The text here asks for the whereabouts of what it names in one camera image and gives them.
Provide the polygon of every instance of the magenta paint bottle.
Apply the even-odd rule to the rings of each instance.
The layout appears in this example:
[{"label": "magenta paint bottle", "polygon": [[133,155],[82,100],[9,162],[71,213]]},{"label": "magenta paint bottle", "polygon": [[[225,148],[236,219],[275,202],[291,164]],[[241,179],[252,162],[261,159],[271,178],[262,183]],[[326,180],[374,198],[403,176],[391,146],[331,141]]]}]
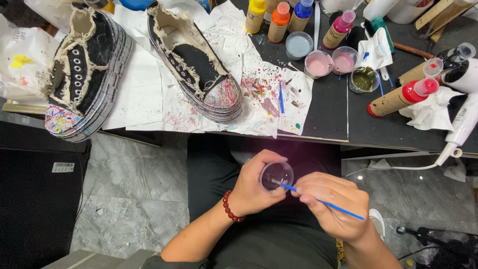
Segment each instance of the magenta paint bottle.
[{"label": "magenta paint bottle", "polygon": [[352,29],[354,19],[355,12],[351,10],[345,11],[342,16],[336,18],[322,40],[322,47],[328,50],[335,49]]}]

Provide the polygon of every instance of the white hair dryer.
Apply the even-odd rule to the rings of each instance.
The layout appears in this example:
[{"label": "white hair dryer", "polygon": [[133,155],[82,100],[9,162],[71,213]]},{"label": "white hair dryer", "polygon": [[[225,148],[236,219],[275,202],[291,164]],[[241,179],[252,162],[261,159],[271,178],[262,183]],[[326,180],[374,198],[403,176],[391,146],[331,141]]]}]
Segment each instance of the white hair dryer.
[{"label": "white hair dryer", "polygon": [[440,157],[435,164],[442,165],[449,157],[460,157],[462,152],[456,149],[462,146],[478,122],[478,59],[470,58],[460,67],[442,75],[442,81],[461,92],[468,98],[453,120],[453,131],[448,131]]}]

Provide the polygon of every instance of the pink paint cup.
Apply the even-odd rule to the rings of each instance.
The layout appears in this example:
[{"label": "pink paint cup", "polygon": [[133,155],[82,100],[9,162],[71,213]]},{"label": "pink paint cup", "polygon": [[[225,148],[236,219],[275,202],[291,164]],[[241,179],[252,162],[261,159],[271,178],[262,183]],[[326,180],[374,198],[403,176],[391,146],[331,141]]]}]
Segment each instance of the pink paint cup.
[{"label": "pink paint cup", "polygon": [[312,78],[317,79],[328,75],[333,68],[334,64],[329,54],[315,50],[305,58],[304,73]]},{"label": "pink paint cup", "polygon": [[337,48],[332,54],[332,62],[334,63],[332,72],[336,75],[345,75],[352,72],[355,70],[358,57],[359,53],[351,47]]}]

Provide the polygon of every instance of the hand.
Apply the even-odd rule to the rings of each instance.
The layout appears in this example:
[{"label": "hand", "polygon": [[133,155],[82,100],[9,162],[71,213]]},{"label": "hand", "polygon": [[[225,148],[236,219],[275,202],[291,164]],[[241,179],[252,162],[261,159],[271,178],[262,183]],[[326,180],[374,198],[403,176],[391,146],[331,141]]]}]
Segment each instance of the hand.
[{"label": "hand", "polygon": [[285,199],[283,187],[275,190],[281,193],[280,195],[273,196],[267,193],[259,183],[259,176],[264,166],[275,161],[287,161],[287,158],[264,149],[242,166],[234,190],[228,197],[229,208],[236,216],[261,212]]},{"label": "hand", "polygon": [[[353,243],[366,236],[370,228],[369,195],[357,188],[355,183],[325,173],[314,172],[300,178],[295,184],[297,192],[310,211],[314,213],[320,226],[331,236]],[[365,221],[339,210],[328,207],[320,201],[328,202],[365,218]]]}]

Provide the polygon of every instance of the shoe toe cap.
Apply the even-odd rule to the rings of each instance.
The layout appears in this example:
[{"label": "shoe toe cap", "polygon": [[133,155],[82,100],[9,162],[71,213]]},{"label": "shoe toe cap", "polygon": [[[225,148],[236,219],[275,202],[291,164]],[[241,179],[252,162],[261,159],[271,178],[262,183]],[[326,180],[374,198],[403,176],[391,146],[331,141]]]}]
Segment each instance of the shoe toe cap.
[{"label": "shoe toe cap", "polygon": [[228,77],[217,84],[204,97],[204,103],[218,109],[230,109],[240,105],[240,88],[235,79]]},{"label": "shoe toe cap", "polygon": [[46,109],[45,128],[52,134],[70,130],[82,119],[81,116],[56,105]]}]

